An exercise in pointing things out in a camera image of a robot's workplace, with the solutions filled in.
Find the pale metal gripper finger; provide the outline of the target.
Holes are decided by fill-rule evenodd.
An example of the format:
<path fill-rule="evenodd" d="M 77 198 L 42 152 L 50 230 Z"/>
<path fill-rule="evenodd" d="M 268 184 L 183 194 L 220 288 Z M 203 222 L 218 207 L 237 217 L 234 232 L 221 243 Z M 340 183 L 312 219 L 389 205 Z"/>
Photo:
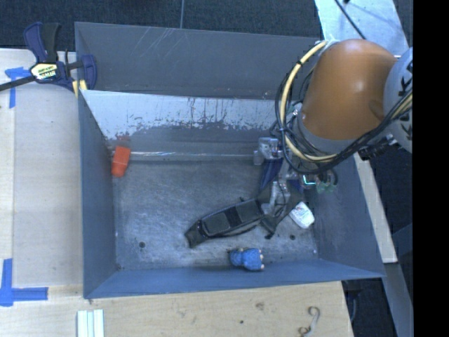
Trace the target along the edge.
<path fill-rule="evenodd" d="M 279 195 L 279 184 L 274 181 L 269 188 L 269 199 L 262 204 L 264 213 L 274 213 Z"/>
<path fill-rule="evenodd" d="M 279 183 L 280 189 L 280 210 L 279 210 L 279 220 L 282 220 L 288 213 L 288 204 L 290 201 L 290 190 L 288 189 L 287 183 Z"/>

